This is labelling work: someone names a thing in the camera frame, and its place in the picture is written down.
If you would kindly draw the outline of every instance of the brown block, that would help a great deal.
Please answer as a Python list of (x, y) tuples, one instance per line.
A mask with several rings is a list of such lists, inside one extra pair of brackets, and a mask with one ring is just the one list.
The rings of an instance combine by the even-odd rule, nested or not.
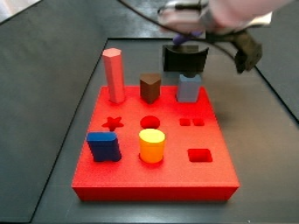
[(159, 73), (140, 74), (140, 96), (151, 104), (160, 96), (162, 75)]

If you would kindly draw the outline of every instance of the star-shaped hole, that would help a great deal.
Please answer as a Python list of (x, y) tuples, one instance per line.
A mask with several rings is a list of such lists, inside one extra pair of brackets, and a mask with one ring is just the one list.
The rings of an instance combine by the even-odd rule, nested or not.
[(124, 124), (120, 122), (122, 117), (112, 118), (111, 116), (107, 118), (107, 122), (102, 125), (102, 127), (108, 128), (110, 131), (115, 131), (116, 128), (124, 127)]

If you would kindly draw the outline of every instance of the blue block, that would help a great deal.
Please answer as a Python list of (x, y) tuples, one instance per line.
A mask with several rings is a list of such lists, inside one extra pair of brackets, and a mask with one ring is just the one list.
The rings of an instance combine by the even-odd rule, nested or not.
[(96, 162), (116, 162), (122, 159), (118, 135), (115, 132), (90, 132), (87, 141)]
[(187, 78), (180, 74), (179, 87), (176, 92), (178, 102), (196, 102), (202, 86), (202, 77), (196, 74), (194, 78)]

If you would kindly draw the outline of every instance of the cable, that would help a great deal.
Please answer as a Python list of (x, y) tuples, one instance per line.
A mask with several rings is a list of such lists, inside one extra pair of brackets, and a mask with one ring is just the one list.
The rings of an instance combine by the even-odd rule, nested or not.
[(150, 23), (163, 27), (166, 30), (171, 31), (171, 32), (176, 32), (178, 34), (186, 36), (187, 38), (190, 38), (191, 40), (203, 42), (211, 46), (214, 46), (216, 49), (219, 49), (234, 61), (235, 61), (235, 57), (234, 55), (219, 45), (215, 45), (214, 43), (211, 43), (207, 39), (202, 39), (202, 38), (196, 38), (192, 36), (191, 33), (184, 33), (180, 32), (178, 30), (175, 30), (174, 28), (159, 24), (155, 20), (152, 20), (148, 16), (146, 16), (139, 10), (136, 10), (128, 3), (126, 3), (123, 0), (118, 0), (120, 4), (123, 4), (136, 15), (139, 15), (144, 20), (147, 20)]

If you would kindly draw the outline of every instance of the red base side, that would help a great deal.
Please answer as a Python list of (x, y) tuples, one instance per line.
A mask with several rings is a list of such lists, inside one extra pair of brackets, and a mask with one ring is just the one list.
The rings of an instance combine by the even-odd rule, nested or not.
[[(87, 142), (83, 144), (72, 188), (82, 200), (228, 200), (239, 188), (239, 179), (220, 134), (204, 88), (196, 103), (179, 103), (176, 87), (162, 87), (162, 96), (148, 105), (139, 87), (126, 87), (126, 101), (108, 100), (103, 87), (88, 131), (102, 127), (108, 117), (122, 117), (116, 128), (123, 158), (119, 162), (94, 162)], [(139, 158), (140, 121), (146, 116), (160, 119), (166, 134), (163, 162), (147, 164)], [(202, 119), (203, 126), (182, 126), (180, 119)], [(191, 162), (188, 149), (208, 149), (211, 158)]]

